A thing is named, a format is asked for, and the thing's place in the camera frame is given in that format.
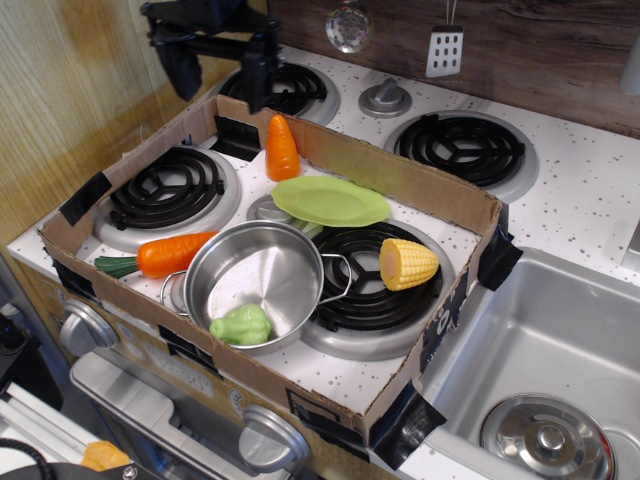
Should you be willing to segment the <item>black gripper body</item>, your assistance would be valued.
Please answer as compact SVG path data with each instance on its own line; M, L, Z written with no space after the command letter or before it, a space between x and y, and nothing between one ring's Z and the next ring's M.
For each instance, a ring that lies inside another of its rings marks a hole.
M150 43L160 52L194 55L243 55L255 48L279 53L279 23L246 1L146 2L141 14Z

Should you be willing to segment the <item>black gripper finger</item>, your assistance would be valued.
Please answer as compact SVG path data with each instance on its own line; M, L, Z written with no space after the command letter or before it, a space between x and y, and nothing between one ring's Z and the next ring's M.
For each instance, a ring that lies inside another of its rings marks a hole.
M185 101L194 98L202 85L197 56L174 44L160 44L156 52L176 94Z
M250 39L241 56L241 85L251 113L260 111L272 95L277 72L284 63L275 39Z

